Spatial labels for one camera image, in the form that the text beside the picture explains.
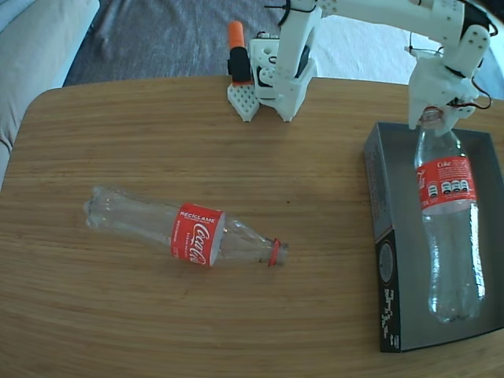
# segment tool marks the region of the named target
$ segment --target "red label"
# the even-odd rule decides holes
[[[446,157],[430,161],[417,169],[422,210],[445,202],[476,201],[471,165],[466,157]]]
[[[184,203],[172,230],[172,255],[195,264],[210,266],[210,252],[222,211]]]

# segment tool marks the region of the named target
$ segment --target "robotic arm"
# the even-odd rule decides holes
[[[417,59],[409,82],[410,128],[415,129],[429,106],[443,110],[447,130],[458,119],[472,115],[476,107],[484,109],[475,103],[480,92],[474,76],[494,35],[489,30],[495,26],[485,12],[466,0],[287,0],[277,8],[285,11],[280,37],[260,33],[250,42],[254,76],[250,93],[258,103],[275,108],[285,121],[298,112],[317,74],[309,52],[323,14],[391,25],[443,45],[442,54],[407,49]],[[243,116],[230,88],[230,102]]]

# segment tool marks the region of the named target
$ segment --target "wooden table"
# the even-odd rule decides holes
[[[0,376],[498,377],[504,333],[381,354],[364,142],[407,88],[314,80],[251,124],[228,78],[67,87],[24,119],[0,195]],[[504,105],[461,127],[504,158]],[[226,209],[287,265],[201,269],[84,225],[95,184]]]

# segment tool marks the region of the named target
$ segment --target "upright bottle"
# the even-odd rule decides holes
[[[442,129],[443,112],[427,108],[415,168],[431,255],[428,305],[439,321],[450,323],[478,316],[485,285],[469,159],[457,136]]]
[[[157,202],[109,187],[94,187],[84,204],[87,226],[155,246],[175,258],[212,266],[216,261],[282,265],[287,244],[245,224],[190,203]]]

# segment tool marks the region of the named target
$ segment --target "cardboard box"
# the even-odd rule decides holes
[[[378,123],[365,144],[380,296],[380,349],[404,352],[504,328],[504,183],[491,137],[455,130],[472,166],[486,297],[476,319],[440,323],[429,311],[431,258],[413,159],[418,131]]]

